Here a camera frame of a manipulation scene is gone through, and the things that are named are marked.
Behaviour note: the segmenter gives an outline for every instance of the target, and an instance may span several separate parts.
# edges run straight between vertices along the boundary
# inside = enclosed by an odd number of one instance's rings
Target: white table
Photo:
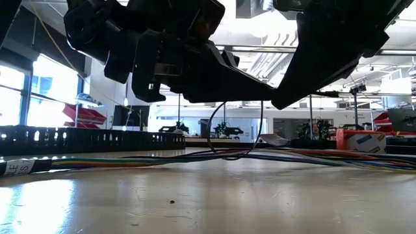
[[[240,139],[228,139],[228,138],[212,138],[212,143],[240,143]],[[187,137],[185,142],[208,142],[206,138],[201,137]]]
[[[299,163],[216,160],[0,179],[0,233],[414,234],[415,215],[414,175]]]

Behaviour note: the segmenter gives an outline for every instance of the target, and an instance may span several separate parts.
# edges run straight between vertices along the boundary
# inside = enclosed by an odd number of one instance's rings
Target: white label
[[[31,172],[34,159],[7,161],[6,171],[3,176],[20,176]]]

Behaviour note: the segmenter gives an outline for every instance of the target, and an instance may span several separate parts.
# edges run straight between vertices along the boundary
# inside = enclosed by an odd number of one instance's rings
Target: orange box
[[[385,133],[337,129],[337,150],[385,153]]]

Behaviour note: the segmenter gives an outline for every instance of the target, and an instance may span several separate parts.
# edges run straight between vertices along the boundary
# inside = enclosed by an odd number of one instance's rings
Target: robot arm
[[[240,71],[239,58],[209,40],[225,12],[217,0],[130,0],[127,8],[67,0],[64,22],[70,45],[104,63],[109,79],[125,83],[132,73],[143,101],[165,100],[164,84],[193,103],[272,100],[283,109],[374,56],[389,39],[385,28],[412,1],[275,0],[276,9],[299,12],[299,46],[278,88]]]

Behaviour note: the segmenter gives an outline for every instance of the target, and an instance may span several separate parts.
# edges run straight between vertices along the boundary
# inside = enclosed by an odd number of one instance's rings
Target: black cable carrier
[[[185,137],[71,127],[0,126],[0,155],[49,155],[185,149]]]

